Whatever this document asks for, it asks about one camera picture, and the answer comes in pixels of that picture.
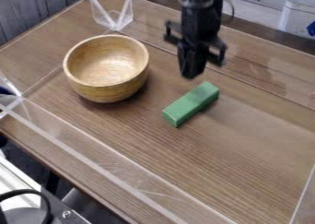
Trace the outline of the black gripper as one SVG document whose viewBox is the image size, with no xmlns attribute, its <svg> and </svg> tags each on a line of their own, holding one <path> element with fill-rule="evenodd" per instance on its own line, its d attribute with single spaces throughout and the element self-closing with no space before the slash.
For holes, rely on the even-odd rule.
<svg viewBox="0 0 315 224">
<path fill-rule="evenodd" d="M 177 46 L 181 76 L 193 79 L 206 61 L 221 65 L 226 45 L 217 36 L 221 26 L 222 0 L 180 0 L 181 22 L 165 22 L 166 42 Z"/>
</svg>

